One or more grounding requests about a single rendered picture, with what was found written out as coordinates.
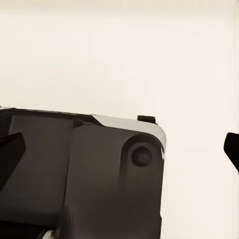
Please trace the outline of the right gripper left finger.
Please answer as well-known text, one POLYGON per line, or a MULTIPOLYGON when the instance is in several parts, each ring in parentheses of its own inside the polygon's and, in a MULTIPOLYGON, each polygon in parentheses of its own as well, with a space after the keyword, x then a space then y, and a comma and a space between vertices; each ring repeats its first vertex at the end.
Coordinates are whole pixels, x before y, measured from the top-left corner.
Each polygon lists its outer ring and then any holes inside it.
POLYGON ((0 138, 0 192, 26 152, 21 132, 0 138))

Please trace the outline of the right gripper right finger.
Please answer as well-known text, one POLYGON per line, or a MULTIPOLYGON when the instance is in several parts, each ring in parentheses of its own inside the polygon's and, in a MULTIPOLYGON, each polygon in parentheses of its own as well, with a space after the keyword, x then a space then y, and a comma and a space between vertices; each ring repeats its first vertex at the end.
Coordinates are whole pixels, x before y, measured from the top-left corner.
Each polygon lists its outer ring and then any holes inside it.
POLYGON ((239 134, 232 132, 227 133, 224 143, 224 152, 239 172, 239 134))

